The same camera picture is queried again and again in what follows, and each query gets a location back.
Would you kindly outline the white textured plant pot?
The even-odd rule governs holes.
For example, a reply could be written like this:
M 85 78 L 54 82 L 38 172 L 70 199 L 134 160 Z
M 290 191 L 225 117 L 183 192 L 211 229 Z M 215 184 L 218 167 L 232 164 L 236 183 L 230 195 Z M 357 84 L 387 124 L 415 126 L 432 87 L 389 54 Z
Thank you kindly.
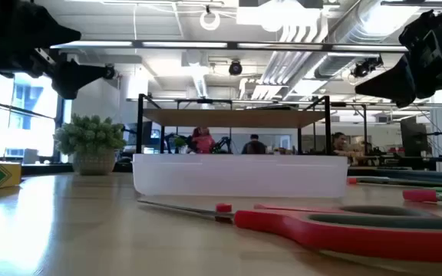
M 96 153 L 74 153 L 73 170 L 82 176 L 106 176 L 112 173 L 116 163 L 113 150 Z

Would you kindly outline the green artificial plant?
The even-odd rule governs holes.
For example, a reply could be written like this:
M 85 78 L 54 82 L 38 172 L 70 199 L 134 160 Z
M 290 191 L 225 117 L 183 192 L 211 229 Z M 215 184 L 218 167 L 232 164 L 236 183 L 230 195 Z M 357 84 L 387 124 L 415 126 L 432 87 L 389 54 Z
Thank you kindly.
M 56 149 L 64 155 L 105 153 L 126 146 L 123 128 L 110 117 L 73 113 L 71 122 L 57 128 L 53 138 Z

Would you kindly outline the translucent plastic storage box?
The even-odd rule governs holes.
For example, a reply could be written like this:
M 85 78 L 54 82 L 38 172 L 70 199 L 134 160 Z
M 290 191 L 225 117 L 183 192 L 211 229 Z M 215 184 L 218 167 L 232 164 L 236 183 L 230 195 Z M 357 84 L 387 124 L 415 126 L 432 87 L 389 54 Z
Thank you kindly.
M 339 198 L 343 156 L 135 154 L 135 189 L 146 196 Z

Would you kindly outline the black metal frame stand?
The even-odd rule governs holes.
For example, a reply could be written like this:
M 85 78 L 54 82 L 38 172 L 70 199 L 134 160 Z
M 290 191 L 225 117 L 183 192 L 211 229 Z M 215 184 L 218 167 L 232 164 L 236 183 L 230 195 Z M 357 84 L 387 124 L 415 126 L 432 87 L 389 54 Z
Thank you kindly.
M 355 106 L 352 106 L 352 108 L 355 110 L 355 112 L 358 113 L 363 119 L 363 128 L 364 128 L 364 141 L 362 145 L 360 146 L 364 151 L 364 156 L 368 153 L 368 128 L 367 128 L 367 117 L 366 117 L 366 106 L 361 105 L 363 111 L 359 111 L 355 109 Z

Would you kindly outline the silver ventilation duct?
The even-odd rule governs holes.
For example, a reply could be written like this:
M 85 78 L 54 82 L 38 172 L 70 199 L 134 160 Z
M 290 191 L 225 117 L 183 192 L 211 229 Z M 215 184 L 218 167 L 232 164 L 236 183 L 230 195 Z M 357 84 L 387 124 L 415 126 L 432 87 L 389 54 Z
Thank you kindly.
M 330 44 L 378 44 L 401 28 L 418 6 L 382 5 L 382 1 L 360 0 L 344 19 L 331 29 Z

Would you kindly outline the large office window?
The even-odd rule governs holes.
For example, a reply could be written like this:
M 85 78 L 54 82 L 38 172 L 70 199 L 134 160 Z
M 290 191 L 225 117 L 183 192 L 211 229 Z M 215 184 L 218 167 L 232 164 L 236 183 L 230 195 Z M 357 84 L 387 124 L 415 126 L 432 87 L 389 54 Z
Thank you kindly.
M 53 135 L 62 123 L 63 107 L 49 77 L 0 75 L 0 159 L 21 159 L 26 150 L 54 157 Z

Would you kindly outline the background computer monitor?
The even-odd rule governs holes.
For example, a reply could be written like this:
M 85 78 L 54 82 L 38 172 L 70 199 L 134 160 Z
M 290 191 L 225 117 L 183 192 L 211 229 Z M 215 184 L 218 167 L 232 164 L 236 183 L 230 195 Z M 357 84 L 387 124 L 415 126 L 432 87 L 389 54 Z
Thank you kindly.
M 137 124 L 127 123 L 124 125 L 124 140 L 126 146 L 124 152 L 135 153 L 136 152 L 136 140 L 137 140 Z M 159 153 L 160 151 L 160 131 L 153 128 L 151 121 L 142 123 L 142 138 L 141 138 L 141 151 L 144 154 Z

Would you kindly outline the white ceiling vent unit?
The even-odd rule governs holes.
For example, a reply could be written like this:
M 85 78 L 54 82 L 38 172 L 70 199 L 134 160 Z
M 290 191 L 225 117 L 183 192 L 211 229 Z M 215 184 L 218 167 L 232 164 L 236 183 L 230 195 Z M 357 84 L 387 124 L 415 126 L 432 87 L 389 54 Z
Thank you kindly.
M 239 0 L 236 24 L 258 25 L 269 32 L 306 27 L 321 17 L 324 0 Z

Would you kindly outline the pink and orange marker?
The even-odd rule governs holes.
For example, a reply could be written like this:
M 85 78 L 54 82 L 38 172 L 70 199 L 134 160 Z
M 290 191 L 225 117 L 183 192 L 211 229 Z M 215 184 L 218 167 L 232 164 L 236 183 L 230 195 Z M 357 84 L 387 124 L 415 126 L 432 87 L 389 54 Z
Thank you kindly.
M 402 196 L 411 202 L 442 202 L 442 192 L 432 189 L 404 190 Z

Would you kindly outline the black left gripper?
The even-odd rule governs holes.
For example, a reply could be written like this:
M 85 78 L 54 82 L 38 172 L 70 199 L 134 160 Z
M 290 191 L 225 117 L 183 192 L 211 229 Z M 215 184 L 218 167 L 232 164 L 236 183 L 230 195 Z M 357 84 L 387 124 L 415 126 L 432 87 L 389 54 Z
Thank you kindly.
M 42 48 L 78 41 L 81 33 L 57 22 L 42 5 L 24 0 L 0 0 L 0 75 L 24 73 L 51 76 L 51 86 L 65 100 L 107 76 L 106 67 L 56 62 Z

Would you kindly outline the black overhead frame beam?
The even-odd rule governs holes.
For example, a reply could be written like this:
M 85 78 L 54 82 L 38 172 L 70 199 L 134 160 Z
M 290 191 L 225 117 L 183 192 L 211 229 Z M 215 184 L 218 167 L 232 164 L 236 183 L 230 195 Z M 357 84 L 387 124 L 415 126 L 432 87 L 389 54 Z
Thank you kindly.
M 72 41 L 51 46 L 53 49 L 185 49 L 185 50 L 227 50 L 227 51 L 308 51 L 343 53 L 389 53 L 407 52 L 406 47 L 397 44 L 328 44 L 291 42 L 246 42 L 246 41 Z

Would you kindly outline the black monitor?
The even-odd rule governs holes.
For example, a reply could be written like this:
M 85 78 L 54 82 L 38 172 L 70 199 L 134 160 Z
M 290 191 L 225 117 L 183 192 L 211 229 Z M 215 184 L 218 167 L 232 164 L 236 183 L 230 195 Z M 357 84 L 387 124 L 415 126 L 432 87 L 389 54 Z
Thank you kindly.
M 422 153 L 427 153 L 429 144 L 426 126 L 418 123 L 415 117 L 401 120 L 400 125 L 405 156 L 420 157 Z

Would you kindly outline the person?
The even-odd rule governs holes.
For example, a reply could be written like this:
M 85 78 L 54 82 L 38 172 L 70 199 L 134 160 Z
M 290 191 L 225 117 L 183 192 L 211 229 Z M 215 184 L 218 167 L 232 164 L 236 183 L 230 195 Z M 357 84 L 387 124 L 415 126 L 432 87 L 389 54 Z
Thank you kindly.
M 348 145 L 348 138 L 342 132 L 332 135 L 332 152 L 337 156 L 345 156 L 350 165 L 356 166 L 362 161 L 364 151 L 359 146 Z
M 266 145 L 259 141 L 259 136 L 257 134 L 252 134 L 250 136 L 250 141 L 242 148 L 242 154 L 259 155 L 266 154 L 266 152 Z
M 192 143 L 195 146 L 194 152 L 205 154 L 210 153 L 215 145 L 215 141 L 210 134 L 208 127 L 198 126 L 194 129 Z

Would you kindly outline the red handled scissors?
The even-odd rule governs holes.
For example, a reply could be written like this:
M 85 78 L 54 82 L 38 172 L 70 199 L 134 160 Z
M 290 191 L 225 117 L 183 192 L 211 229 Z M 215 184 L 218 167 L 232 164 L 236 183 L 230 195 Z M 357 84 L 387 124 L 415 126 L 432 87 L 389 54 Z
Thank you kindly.
M 330 209 L 256 204 L 234 211 L 178 205 L 238 228 L 290 239 L 303 248 L 369 258 L 442 263 L 442 216 L 393 206 L 347 205 Z

